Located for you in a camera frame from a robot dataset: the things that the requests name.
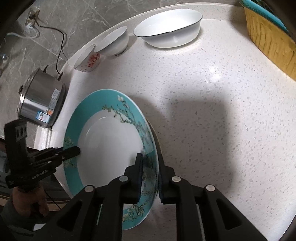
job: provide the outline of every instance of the gray sleeve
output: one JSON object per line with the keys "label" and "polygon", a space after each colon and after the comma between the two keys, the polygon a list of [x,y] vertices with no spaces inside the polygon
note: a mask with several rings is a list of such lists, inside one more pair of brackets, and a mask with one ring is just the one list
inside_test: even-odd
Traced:
{"label": "gray sleeve", "polygon": [[6,225],[16,226],[30,231],[33,230],[33,227],[37,221],[37,218],[35,217],[25,218],[19,215],[13,206],[11,198],[9,198],[6,205],[4,206],[1,217],[3,218]]}

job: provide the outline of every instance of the white plate center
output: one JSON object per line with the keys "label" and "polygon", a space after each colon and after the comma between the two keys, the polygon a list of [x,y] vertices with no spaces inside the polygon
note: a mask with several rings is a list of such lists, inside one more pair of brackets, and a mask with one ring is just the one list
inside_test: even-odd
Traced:
{"label": "white plate center", "polygon": [[78,139],[77,168],[84,186],[100,187],[135,163],[143,144],[134,125],[121,123],[111,110],[99,111],[84,125]]}

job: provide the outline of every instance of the white cable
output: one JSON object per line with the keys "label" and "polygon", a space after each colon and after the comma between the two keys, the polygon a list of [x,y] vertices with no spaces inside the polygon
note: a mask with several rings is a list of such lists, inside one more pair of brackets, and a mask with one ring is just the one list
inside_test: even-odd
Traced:
{"label": "white cable", "polygon": [[19,37],[21,39],[35,39],[35,38],[39,37],[40,32],[39,32],[38,29],[36,29],[35,27],[31,27],[30,29],[33,29],[34,30],[34,32],[36,33],[36,36],[22,36],[22,35],[19,35],[17,33],[8,33],[8,34],[6,34],[6,36],[8,36],[8,35],[14,35],[14,36]]}

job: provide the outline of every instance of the human hand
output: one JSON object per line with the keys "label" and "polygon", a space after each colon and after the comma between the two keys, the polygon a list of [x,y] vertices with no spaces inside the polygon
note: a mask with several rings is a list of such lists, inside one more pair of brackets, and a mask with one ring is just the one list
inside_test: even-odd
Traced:
{"label": "human hand", "polygon": [[15,210],[23,217],[30,217],[32,204],[39,204],[39,212],[46,217],[49,208],[47,205],[46,194],[43,187],[35,188],[27,193],[23,192],[18,187],[12,190],[12,203]]}

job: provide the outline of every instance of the countertop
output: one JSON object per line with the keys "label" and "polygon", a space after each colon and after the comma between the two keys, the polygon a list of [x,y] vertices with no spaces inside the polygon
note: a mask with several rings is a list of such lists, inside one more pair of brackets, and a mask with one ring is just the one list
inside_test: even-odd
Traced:
{"label": "countertop", "polygon": [[[143,19],[175,8],[203,14],[192,43],[162,50],[132,35]],[[90,73],[73,70],[85,48],[121,26],[130,33],[124,54]],[[63,145],[67,123],[88,94],[119,90],[153,125],[166,165],[194,185],[215,185],[268,240],[279,240],[296,213],[296,83],[251,42],[242,8],[195,3],[149,11],[94,38],[63,71],[65,104],[52,133],[37,131],[36,148]],[[62,166],[56,177],[67,190]],[[175,224],[174,206],[157,199],[123,239],[174,240]]]}

